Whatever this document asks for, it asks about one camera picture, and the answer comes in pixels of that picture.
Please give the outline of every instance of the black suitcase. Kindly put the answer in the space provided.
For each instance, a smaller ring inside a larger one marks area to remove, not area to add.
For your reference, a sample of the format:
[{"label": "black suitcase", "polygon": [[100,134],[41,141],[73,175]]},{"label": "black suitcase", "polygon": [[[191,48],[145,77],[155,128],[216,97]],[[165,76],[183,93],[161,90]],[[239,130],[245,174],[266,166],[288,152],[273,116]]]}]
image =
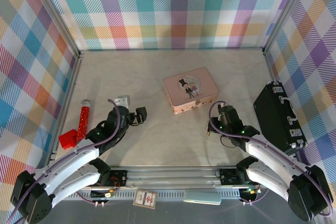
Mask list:
[{"label": "black suitcase", "polygon": [[307,140],[281,82],[269,82],[254,102],[261,132],[287,155],[307,145]]}]

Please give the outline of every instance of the red glitter microphone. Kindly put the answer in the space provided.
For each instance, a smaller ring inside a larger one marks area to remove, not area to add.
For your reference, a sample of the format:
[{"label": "red glitter microphone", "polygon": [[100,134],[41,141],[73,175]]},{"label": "red glitter microphone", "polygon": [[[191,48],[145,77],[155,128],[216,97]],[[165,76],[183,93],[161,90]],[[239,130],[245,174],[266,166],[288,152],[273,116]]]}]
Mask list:
[{"label": "red glitter microphone", "polygon": [[80,111],[78,132],[76,142],[79,143],[83,138],[85,138],[87,130],[88,130],[88,122],[89,122],[89,112],[91,102],[89,100],[83,100],[82,109]]}]

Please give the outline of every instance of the suitcase handle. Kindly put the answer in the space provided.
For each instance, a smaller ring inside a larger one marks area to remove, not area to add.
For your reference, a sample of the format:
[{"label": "suitcase handle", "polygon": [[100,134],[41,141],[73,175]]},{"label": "suitcase handle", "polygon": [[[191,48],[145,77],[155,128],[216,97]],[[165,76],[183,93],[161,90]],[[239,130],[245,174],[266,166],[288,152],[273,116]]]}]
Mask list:
[{"label": "suitcase handle", "polygon": [[291,103],[291,101],[290,101],[290,99],[288,97],[279,96],[279,99],[280,99],[281,104],[284,104],[285,100],[289,101],[290,108],[292,109],[292,112],[293,112],[295,118],[291,118],[290,116],[288,116],[287,120],[288,120],[289,125],[292,125],[293,121],[297,121],[298,120],[298,116],[296,115],[296,113],[294,111],[293,105],[292,105],[292,103]]}]

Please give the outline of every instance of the pink tin box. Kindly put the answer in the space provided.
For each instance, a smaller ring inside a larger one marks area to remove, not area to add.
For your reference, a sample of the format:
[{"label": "pink tin box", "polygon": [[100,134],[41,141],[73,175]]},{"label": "pink tin box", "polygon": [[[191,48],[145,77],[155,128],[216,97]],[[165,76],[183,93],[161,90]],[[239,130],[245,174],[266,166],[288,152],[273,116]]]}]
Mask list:
[{"label": "pink tin box", "polygon": [[218,89],[206,68],[165,78],[166,94],[174,114],[214,102]]}]

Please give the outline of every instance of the white floor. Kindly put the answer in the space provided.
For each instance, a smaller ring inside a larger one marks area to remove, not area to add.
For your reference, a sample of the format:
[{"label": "white floor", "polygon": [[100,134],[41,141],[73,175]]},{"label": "white floor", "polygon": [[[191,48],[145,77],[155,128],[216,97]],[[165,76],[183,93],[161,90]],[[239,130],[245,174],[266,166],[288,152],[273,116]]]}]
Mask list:
[{"label": "white floor", "polygon": [[[148,119],[129,128],[123,140],[101,156],[109,165],[235,165],[245,153],[222,146],[218,134],[206,139],[209,105],[174,115],[166,99],[164,78],[200,67],[206,67],[217,84],[218,99],[233,105],[244,124],[259,129],[253,102],[271,80],[259,49],[134,50],[84,52],[63,132],[77,128],[83,99],[92,103],[91,129],[112,109],[108,98],[127,94],[130,110],[146,106]],[[231,145],[228,139],[224,143]]]}]

